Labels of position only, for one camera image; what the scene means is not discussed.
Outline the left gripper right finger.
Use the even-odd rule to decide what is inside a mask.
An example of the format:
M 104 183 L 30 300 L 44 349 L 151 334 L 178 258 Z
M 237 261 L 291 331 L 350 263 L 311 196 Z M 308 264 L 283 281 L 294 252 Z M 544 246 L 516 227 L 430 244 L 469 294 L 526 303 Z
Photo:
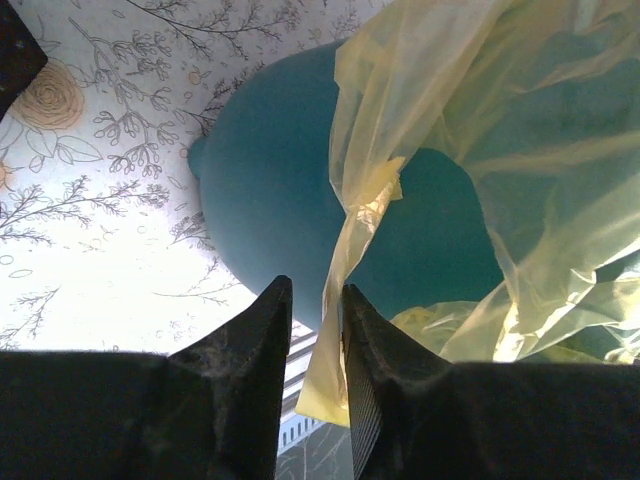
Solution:
M 341 294 L 358 479 L 635 479 L 639 370 L 451 363 Z

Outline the yellow trash bag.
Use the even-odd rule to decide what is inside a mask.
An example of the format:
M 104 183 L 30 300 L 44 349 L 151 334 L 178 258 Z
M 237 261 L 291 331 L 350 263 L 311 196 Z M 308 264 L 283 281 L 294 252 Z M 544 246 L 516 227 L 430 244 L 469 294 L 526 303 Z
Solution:
M 349 422 L 339 297 L 422 147 L 470 176 L 502 281 L 394 321 L 449 361 L 639 357 L 639 5 L 394 1 L 336 52 L 329 177 L 346 214 L 299 414 Z

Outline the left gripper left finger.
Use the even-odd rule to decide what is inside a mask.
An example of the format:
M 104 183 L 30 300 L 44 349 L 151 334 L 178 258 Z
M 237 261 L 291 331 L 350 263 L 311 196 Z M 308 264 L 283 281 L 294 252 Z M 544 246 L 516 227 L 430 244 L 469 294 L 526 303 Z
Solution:
M 5 479 L 271 479 L 293 286 L 169 356 L 1 356 Z

